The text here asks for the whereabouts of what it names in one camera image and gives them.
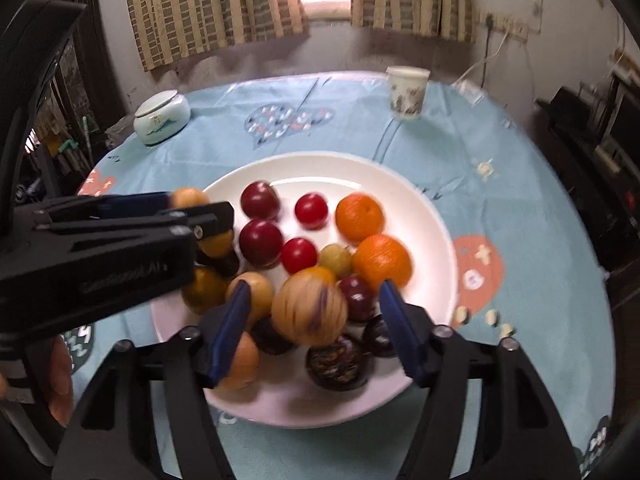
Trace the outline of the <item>person's left hand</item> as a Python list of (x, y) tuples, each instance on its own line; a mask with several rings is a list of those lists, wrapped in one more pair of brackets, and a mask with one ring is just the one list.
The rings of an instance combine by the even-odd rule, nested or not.
[(15, 400), (19, 388), (29, 390), (30, 404), (67, 427), (74, 409), (74, 387), (72, 358), (61, 335), (27, 348), (15, 360), (1, 356), (1, 399)]

